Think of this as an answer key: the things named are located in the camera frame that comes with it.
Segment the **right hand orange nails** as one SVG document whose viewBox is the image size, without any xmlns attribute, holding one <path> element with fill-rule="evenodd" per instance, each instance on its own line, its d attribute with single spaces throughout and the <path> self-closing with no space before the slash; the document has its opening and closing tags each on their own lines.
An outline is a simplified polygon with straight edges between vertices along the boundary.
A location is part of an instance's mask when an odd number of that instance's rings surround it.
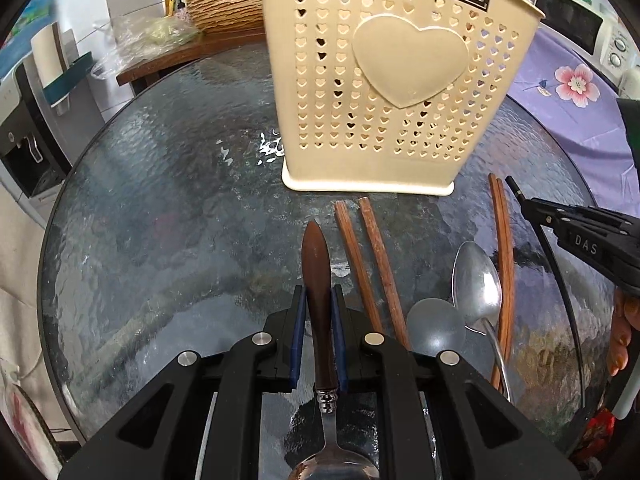
<svg viewBox="0 0 640 480">
<path fill-rule="evenodd" d="M 640 330 L 639 299 L 616 289 L 611 325 L 610 345 L 608 346 L 608 372 L 615 376 L 628 363 L 628 347 L 631 343 L 631 330 Z"/>
</svg>

